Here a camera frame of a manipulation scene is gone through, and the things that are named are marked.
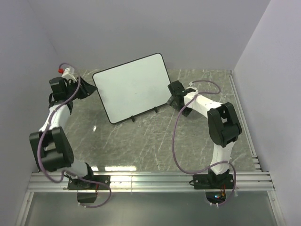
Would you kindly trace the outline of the white whiteboard black frame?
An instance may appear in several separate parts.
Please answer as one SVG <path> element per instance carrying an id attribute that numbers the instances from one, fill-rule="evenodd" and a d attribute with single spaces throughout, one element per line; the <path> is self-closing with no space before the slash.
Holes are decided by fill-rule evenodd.
<path id="1" fill-rule="evenodd" d="M 158 108 L 171 96 L 160 53 L 96 72 L 92 79 L 111 124 Z"/>

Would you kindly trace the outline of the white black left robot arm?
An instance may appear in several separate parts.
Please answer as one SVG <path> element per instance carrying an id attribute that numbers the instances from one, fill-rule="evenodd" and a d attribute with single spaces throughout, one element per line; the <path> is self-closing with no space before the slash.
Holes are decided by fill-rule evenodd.
<path id="1" fill-rule="evenodd" d="M 65 176 L 79 180 L 84 189 L 95 185 L 95 177 L 88 163 L 74 157 L 64 127 L 73 110 L 75 99 L 84 99 L 97 88 L 83 78 L 55 77 L 49 81 L 49 114 L 44 125 L 29 135 L 37 167 L 53 183 L 61 183 Z"/>

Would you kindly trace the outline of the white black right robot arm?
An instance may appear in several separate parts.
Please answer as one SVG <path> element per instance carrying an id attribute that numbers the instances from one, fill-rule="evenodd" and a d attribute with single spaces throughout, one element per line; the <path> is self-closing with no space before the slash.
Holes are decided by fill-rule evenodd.
<path id="1" fill-rule="evenodd" d="M 214 144 L 211 163 L 205 169 L 191 172 L 195 189 L 234 188 L 235 176 L 230 174 L 230 155 L 235 142 L 242 133 L 236 110 L 232 103 L 220 103 L 207 97 L 220 94 L 217 91 L 200 91 L 194 87 L 195 81 L 185 88 L 180 81 L 168 85 L 171 97 L 168 104 L 178 111 L 178 115 L 188 116 L 192 111 L 203 115 L 208 122 L 209 136 Z"/>

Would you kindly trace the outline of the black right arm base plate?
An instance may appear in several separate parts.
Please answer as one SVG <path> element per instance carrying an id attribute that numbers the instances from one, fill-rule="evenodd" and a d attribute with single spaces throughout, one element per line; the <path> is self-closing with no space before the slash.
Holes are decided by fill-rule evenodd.
<path id="1" fill-rule="evenodd" d="M 195 190 L 233 189 L 234 182 L 232 174 L 215 175 L 214 173 L 195 174 L 191 181 Z"/>

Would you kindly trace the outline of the aluminium front mounting rail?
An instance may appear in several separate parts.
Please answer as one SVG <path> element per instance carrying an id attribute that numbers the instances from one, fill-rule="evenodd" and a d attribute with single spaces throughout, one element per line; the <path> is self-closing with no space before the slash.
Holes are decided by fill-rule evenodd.
<path id="1" fill-rule="evenodd" d="M 95 175 L 109 175 L 112 192 L 194 192 L 189 185 L 192 175 L 181 172 L 95 172 Z M 27 187 L 28 192 L 69 192 L 68 180 L 55 184 L 42 173 L 33 173 Z M 274 191 L 274 185 L 268 172 L 238 172 L 236 190 L 242 191 Z"/>

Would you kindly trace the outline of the aluminium left side rail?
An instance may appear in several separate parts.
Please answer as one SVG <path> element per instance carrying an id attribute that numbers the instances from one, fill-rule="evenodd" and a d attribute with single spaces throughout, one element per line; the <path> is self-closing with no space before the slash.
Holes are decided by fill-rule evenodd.
<path id="1" fill-rule="evenodd" d="M 24 226 L 33 200 L 34 192 L 26 192 L 17 216 L 15 226 Z"/>

